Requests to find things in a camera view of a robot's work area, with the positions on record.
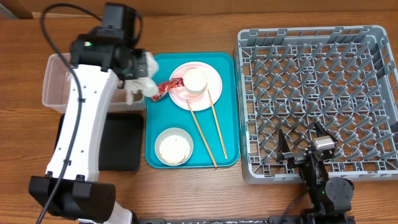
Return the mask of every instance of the teal placemat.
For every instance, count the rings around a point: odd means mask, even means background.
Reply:
[[[223,134],[228,159],[224,158],[211,108],[195,111],[195,116],[217,165],[226,167],[235,164],[239,159],[239,129],[234,62],[232,58],[225,53],[184,53],[159,54],[155,56],[155,59],[159,63],[159,71],[153,77],[156,83],[167,81],[178,66],[187,62],[204,62],[217,70],[223,81],[223,92],[215,103],[215,110],[221,133]],[[184,129],[193,139],[191,158],[177,167],[170,167],[161,163],[155,155],[156,138],[167,128]],[[169,94],[156,103],[147,100],[145,157],[147,162],[155,168],[214,167],[191,113],[174,104]]]

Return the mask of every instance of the black pad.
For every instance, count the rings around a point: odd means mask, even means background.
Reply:
[[[63,117],[64,114],[60,118],[55,147]],[[138,170],[143,127],[144,119],[140,114],[109,113],[99,147],[99,170]]]

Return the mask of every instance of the wooden chopstick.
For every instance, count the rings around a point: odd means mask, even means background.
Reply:
[[[192,108],[191,108],[191,105],[189,105],[188,100],[187,100],[187,105],[188,105],[188,107],[189,107],[189,110],[191,111],[191,114],[192,114],[193,119],[195,120],[195,124],[197,124],[197,128],[198,128],[198,130],[199,130],[199,133],[200,133],[200,135],[201,135],[201,138],[203,139],[203,142],[205,143],[205,146],[206,146],[206,148],[207,148],[207,151],[209,152],[209,155],[210,155],[210,157],[211,157],[211,160],[213,161],[214,167],[217,168],[217,163],[216,163],[216,161],[214,160],[214,157],[213,157],[213,154],[211,153],[211,150],[210,150],[210,148],[209,148],[209,145],[207,145],[207,141],[206,141],[206,139],[205,139],[205,136],[203,135],[203,133],[202,133],[202,131],[201,131],[201,128],[200,128],[200,126],[199,126],[199,123],[198,123],[198,121],[197,121],[197,118],[195,117],[195,114],[193,113]]]
[[[226,151],[225,151],[223,136],[221,135],[220,126],[218,125],[218,119],[217,119],[216,110],[214,109],[213,100],[211,100],[210,90],[207,89],[207,92],[208,92],[208,94],[209,94],[210,105],[211,105],[211,109],[213,110],[214,120],[216,120],[216,126],[217,126],[217,130],[218,130],[218,136],[220,137],[221,147],[223,148],[224,157],[225,157],[225,159],[228,159],[228,156],[226,155]]]

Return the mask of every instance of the candy wrapper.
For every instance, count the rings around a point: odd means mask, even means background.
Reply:
[[[162,82],[157,85],[159,92],[158,94],[152,96],[150,99],[152,102],[159,101],[166,93],[168,93],[172,88],[185,86],[182,78],[172,78],[169,81]]]

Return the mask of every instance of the gray grid tray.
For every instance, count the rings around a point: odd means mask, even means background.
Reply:
[[[300,182],[276,161],[277,131],[302,151],[315,121],[340,142],[331,177],[398,179],[397,69],[382,27],[242,30],[234,59],[246,182]]]

